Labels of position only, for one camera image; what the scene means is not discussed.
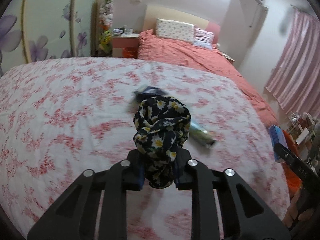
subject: curtain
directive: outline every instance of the curtain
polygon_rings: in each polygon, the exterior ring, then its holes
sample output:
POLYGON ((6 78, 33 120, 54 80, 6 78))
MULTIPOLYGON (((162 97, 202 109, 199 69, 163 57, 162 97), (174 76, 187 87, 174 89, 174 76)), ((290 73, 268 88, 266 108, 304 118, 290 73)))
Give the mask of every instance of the curtain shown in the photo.
POLYGON ((295 10, 292 30, 266 89, 281 108, 320 116, 320 22, 295 10))

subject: scrunchie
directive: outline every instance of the scrunchie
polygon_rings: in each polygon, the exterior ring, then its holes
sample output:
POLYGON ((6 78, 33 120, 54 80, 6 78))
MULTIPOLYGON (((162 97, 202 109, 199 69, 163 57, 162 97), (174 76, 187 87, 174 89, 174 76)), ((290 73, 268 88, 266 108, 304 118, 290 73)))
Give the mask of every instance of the scrunchie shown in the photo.
POLYGON ((173 183, 172 165, 177 150, 189 138, 191 115, 173 97, 153 97, 141 102, 134 116, 133 137, 145 163, 145 177, 153 188, 173 183))

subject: nightstand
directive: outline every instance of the nightstand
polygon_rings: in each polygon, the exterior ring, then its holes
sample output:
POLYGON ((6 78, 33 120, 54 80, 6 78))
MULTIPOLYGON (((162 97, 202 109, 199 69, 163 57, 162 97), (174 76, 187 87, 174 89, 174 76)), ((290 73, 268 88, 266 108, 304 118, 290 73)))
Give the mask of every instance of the nightstand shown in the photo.
POLYGON ((228 54, 226 54, 226 53, 223 53, 223 52, 220 52, 221 53, 221 55, 223 56, 223 57, 225 57, 232 65, 233 65, 233 63, 234 62, 236 62, 232 57, 230 57, 228 54))
POLYGON ((127 47, 134 47, 138 49, 139 34, 121 34, 119 36, 112 36, 112 56, 123 57, 122 50, 127 47))

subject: beige headboard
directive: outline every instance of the beige headboard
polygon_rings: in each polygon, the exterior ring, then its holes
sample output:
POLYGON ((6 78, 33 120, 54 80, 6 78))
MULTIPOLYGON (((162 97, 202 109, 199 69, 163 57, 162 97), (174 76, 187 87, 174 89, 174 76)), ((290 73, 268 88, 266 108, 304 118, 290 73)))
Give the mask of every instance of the beige headboard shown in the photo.
POLYGON ((180 12, 174 9, 169 9, 161 6, 148 5, 146 15, 144 17, 142 30, 146 31, 150 29, 155 29, 157 18, 191 23, 197 25, 201 29, 205 29, 209 24, 209 21, 194 16, 192 14, 180 12))

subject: red floral pattern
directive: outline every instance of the red floral pattern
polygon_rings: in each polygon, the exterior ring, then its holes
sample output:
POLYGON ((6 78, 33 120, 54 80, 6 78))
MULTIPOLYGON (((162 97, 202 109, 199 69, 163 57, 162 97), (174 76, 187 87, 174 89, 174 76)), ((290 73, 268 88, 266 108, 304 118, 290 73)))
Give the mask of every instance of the red floral pattern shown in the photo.
MULTIPOLYGON (((235 169, 282 218, 289 195, 282 166, 251 104, 228 78, 183 66, 121 58, 64 58, 12 68, 0 79, 0 204, 27 235, 85 169, 102 171, 135 148, 132 92, 163 88, 187 104, 218 140, 211 169, 235 169)), ((189 239, 191 194, 174 186, 128 192, 129 239, 189 239)))

